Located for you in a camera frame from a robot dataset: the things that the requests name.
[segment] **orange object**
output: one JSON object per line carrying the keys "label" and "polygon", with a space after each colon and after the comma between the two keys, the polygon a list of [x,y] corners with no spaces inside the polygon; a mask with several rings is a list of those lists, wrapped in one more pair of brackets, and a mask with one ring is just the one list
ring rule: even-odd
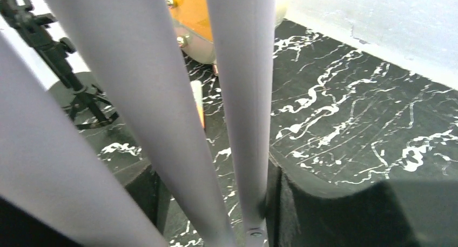
{"label": "orange object", "polygon": [[207,0],[175,0],[176,7],[170,9],[172,17],[198,35],[213,42]]}

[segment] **black marble surface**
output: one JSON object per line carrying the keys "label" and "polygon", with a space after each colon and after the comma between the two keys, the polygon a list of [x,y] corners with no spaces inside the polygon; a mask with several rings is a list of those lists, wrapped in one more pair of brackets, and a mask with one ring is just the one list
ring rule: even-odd
{"label": "black marble surface", "polygon": [[[298,169],[351,190],[458,178],[457,91],[290,21],[277,28],[273,57],[271,150]],[[210,66],[186,62],[191,80],[203,82],[207,140],[242,246],[218,79]],[[165,237],[174,247],[202,243],[175,201]]]}

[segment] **tripod stand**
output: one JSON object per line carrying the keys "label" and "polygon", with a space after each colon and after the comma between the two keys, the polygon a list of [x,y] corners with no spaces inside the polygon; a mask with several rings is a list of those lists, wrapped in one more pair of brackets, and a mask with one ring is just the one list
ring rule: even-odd
{"label": "tripod stand", "polygon": [[30,12],[33,10],[30,0],[23,1],[24,5],[18,5],[16,0],[0,0],[0,13],[27,45],[40,55],[63,85],[73,91],[74,99],[69,106],[63,107],[72,122],[75,121],[77,114],[86,108],[97,119],[94,123],[76,124],[77,129],[94,129],[113,123],[119,117],[118,113],[115,112],[107,117],[97,104],[101,102],[111,105],[104,98],[102,90],[95,85],[82,84],[67,62],[68,54],[76,52],[71,41],[64,37],[56,42],[47,32],[49,24],[56,22],[54,16],[52,14],[34,15]]}

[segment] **bolt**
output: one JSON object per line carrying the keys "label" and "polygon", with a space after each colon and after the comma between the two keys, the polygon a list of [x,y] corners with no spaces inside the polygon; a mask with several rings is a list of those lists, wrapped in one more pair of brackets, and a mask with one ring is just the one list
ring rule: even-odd
{"label": "bolt", "polygon": [[165,0],[169,9],[174,9],[177,7],[177,2],[175,0]]}
{"label": "bolt", "polygon": [[178,43],[178,46],[180,46],[180,48],[184,48],[187,46],[187,39],[186,39],[186,36],[178,36],[177,37],[177,43]]}

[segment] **silver metal cylinder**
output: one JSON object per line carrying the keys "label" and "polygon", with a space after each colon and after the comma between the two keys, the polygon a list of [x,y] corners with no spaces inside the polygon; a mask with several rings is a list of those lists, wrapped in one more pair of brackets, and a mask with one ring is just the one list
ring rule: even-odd
{"label": "silver metal cylinder", "polygon": [[167,246],[0,34],[0,195],[83,246]]}
{"label": "silver metal cylinder", "polygon": [[262,246],[275,0],[207,3],[247,246]]}
{"label": "silver metal cylinder", "polygon": [[169,7],[169,9],[174,9],[177,7],[177,2],[175,0],[165,0],[165,3]]}
{"label": "silver metal cylinder", "polygon": [[164,0],[45,0],[208,246],[235,237]]}
{"label": "silver metal cylinder", "polygon": [[184,35],[180,35],[177,37],[177,43],[180,48],[184,48],[187,46],[187,37]]}

